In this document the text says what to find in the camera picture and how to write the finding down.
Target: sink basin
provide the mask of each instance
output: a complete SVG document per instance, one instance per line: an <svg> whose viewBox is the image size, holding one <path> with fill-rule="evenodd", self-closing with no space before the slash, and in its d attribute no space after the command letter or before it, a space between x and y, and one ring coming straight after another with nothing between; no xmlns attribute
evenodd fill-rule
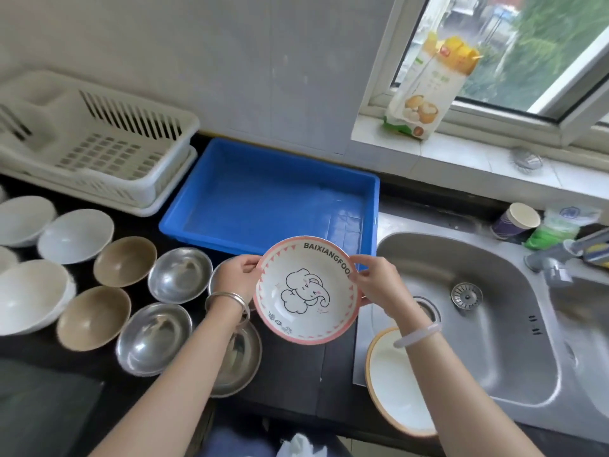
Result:
<svg viewBox="0 0 609 457"><path fill-rule="evenodd" d="M575 376L590 401L609 417L609 286L580 278L551 290Z"/></svg>
<svg viewBox="0 0 609 457"><path fill-rule="evenodd" d="M413 296L435 307L446 339L489 395L529 406L551 398L558 366L535 292L516 266L476 245L409 232L385 238L377 255L396 266ZM453 287L464 282L483 293L483 302L469 311L451 300ZM609 305L604 314L609 330Z"/></svg>

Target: white dish rack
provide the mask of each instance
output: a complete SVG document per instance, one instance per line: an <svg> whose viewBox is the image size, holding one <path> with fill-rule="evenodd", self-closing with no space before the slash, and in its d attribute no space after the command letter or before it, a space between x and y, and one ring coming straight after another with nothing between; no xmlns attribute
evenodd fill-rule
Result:
<svg viewBox="0 0 609 457"><path fill-rule="evenodd" d="M188 141L198 128L190 112L46 70L27 72L0 86L0 172L152 215L196 158Z"/></svg>

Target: window sill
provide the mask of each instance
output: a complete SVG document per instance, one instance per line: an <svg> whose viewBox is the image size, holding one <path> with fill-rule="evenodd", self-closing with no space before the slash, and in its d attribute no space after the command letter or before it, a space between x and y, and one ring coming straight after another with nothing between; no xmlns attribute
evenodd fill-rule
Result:
<svg viewBox="0 0 609 457"><path fill-rule="evenodd" d="M358 115L344 163L505 202L544 209L550 202L602 208L609 225L609 173L544 158L541 170L520 172L505 147L434 133L417 141Z"/></svg>

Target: bracelet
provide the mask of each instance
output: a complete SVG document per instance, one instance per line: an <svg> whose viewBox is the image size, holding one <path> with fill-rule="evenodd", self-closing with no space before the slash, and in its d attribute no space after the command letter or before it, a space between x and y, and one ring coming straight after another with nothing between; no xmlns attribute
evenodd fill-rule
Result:
<svg viewBox="0 0 609 457"><path fill-rule="evenodd" d="M232 293L232 292L214 292L210 296L205 299L205 311L209 311L209 300L215 297L230 297L236 302L238 302L243 307L243 317L239 322L239 326L243 325L246 321L250 320L250 306L246 303L246 301L241 298L240 295Z"/></svg>
<svg viewBox="0 0 609 457"><path fill-rule="evenodd" d="M429 327L420 328L419 330L415 330L412 333L400 338L396 342L393 343L394 348L406 348L410 345L414 345L417 342L420 342L423 338L427 338L430 335L433 335L436 332L442 330L442 323L436 322L431 324Z"/></svg>

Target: bowl with elephant drawing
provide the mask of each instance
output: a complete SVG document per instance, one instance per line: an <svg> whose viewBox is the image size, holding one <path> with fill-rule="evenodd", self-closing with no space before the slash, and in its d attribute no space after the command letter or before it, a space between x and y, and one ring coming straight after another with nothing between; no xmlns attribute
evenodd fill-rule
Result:
<svg viewBox="0 0 609 457"><path fill-rule="evenodd" d="M318 345L345 333L362 295L348 276L356 272L337 245L312 236L286 239L264 254L254 303L264 323L288 341Z"/></svg>

